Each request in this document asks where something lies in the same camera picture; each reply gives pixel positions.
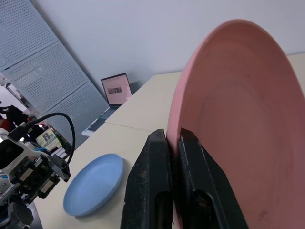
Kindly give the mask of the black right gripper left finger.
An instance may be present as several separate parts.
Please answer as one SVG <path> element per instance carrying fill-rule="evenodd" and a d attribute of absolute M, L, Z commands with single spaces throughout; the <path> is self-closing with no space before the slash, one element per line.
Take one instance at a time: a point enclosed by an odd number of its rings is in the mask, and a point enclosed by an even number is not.
<path fill-rule="evenodd" d="M 148 135 L 128 174 L 122 229 L 170 229 L 173 217 L 169 147 L 163 129 Z"/>

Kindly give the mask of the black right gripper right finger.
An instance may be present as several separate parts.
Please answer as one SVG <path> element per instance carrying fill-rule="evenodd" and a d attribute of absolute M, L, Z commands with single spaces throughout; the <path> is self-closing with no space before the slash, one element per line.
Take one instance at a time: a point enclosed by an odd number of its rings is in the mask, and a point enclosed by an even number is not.
<path fill-rule="evenodd" d="M 246 229 L 226 174 L 196 135 L 181 129 L 177 207 L 184 229 Z"/>

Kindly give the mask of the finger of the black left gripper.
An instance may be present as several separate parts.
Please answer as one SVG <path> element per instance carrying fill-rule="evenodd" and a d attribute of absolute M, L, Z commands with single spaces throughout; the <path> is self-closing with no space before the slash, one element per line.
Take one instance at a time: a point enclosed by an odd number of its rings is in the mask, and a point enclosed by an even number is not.
<path fill-rule="evenodd" d="M 52 155 L 49 157 L 48 165 L 64 182 L 68 182 L 71 177 L 70 169 L 63 158 Z"/>

